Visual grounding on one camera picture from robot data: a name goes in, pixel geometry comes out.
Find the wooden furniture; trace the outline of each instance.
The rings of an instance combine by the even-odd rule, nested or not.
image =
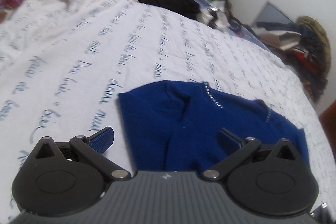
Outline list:
[[[336,158],[336,101],[320,115],[320,122]]]

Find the beige cloth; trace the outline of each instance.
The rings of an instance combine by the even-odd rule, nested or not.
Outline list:
[[[267,45],[286,51],[299,44],[301,34],[291,31],[266,31],[259,34],[259,39]]]

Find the blue clothing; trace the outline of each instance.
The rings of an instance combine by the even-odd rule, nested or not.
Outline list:
[[[230,155],[231,143],[223,143],[220,128],[235,135],[255,137],[263,144],[288,138],[308,162],[303,130],[268,108],[210,89],[204,83],[160,81],[120,93],[126,137],[139,170],[201,172]]]

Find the bed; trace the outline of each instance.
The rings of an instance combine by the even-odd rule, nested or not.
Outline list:
[[[136,0],[26,0],[0,25],[0,223],[19,210],[11,183],[43,136],[56,141],[111,126],[105,156],[134,171],[118,93],[160,80],[208,81],[262,99],[304,128],[310,166],[336,217],[334,158],[297,76],[238,37]]]

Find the logo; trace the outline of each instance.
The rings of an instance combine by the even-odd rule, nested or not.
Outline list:
[[[165,174],[162,176],[165,180],[169,180],[171,178],[171,175]]]

